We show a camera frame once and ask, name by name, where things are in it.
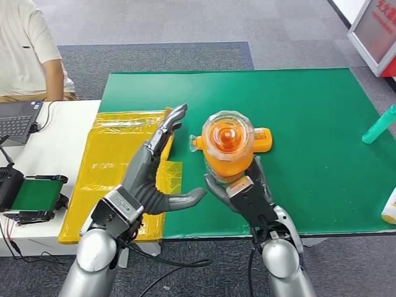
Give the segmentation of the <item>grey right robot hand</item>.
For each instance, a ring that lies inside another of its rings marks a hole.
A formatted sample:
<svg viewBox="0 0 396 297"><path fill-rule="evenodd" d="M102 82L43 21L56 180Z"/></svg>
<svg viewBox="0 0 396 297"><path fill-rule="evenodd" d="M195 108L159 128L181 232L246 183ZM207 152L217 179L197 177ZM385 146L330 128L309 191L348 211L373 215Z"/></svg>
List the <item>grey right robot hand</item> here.
<svg viewBox="0 0 396 297"><path fill-rule="evenodd" d="M273 204L273 198L268 187L259 156L253 155L252 163L244 173L249 176L255 185L260 187L260 196L265 198L269 205ZM230 210L241 214L239 210L231 203L230 197L226 188L219 184L213 175L206 173L204 175L204 178L210 192L227 205Z"/></svg>

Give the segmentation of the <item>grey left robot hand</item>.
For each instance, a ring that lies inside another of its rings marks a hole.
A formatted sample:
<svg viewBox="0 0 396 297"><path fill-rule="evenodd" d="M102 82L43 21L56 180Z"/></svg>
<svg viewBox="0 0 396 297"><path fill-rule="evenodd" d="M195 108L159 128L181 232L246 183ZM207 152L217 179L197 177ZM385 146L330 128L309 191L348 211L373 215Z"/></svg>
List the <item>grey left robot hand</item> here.
<svg viewBox="0 0 396 297"><path fill-rule="evenodd" d="M143 142L126 169L121 184L140 201L145 213L157 215L187 209L197 205L206 195L207 191L202 187L186 194L164 194L156 187L156 174L162 151L175 130L181 127L180 120L186 110L186 104L172 109L149 140Z"/></svg>

